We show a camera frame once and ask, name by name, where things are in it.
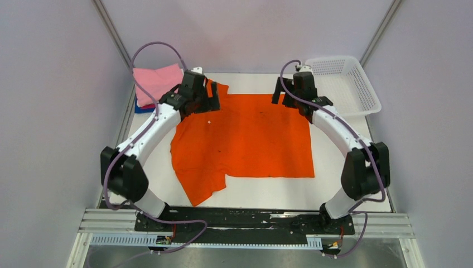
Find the orange t shirt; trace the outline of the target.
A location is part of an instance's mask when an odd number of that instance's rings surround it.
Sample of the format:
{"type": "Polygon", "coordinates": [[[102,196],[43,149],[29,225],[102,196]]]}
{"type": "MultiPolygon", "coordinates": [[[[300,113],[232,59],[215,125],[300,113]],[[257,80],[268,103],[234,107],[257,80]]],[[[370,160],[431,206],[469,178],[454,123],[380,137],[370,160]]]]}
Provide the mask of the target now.
{"type": "Polygon", "coordinates": [[[313,178],[310,127],[270,94],[230,94],[217,84],[221,108],[192,114],[171,141],[172,167],[191,205],[237,178],[313,178]]]}

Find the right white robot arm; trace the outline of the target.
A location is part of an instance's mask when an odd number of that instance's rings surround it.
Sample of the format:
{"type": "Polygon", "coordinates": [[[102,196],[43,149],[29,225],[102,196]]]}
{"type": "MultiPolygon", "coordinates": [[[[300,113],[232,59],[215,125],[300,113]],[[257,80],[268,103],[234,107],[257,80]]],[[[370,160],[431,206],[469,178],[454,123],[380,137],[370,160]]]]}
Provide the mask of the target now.
{"type": "Polygon", "coordinates": [[[362,202],[381,203],[386,200],[385,189],[390,185],[387,145],[374,143],[356,132],[328,97],[317,94],[310,71],[295,73],[291,79],[280,76],[272,97],[272,103],[278,102],[297,109],[335,144],[345,158],[341,188],[321,206],[323,214],[318,218],[318,225],[322,231],[333,233],[341,225],[340,218],[352,213],[362,202]]]}

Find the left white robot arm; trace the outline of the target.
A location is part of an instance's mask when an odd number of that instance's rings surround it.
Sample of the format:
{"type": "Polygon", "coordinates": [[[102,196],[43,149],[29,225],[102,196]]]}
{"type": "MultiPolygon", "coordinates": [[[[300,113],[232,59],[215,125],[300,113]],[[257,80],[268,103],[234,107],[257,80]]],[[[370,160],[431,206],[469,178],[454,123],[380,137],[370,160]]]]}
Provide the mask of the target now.
{"type": "Polygon", "coordinates": [[[201,67],[184,71],[182,82],[166,92],[145,123],[117,147],[100,154],[104,194],[112,192],[150,215],[149,223],[166,230],[171,216],[166,202],[150,188],[143,165],[163,138],[186,117],[220,109],[217,84],[209,82],[201,67]]]}

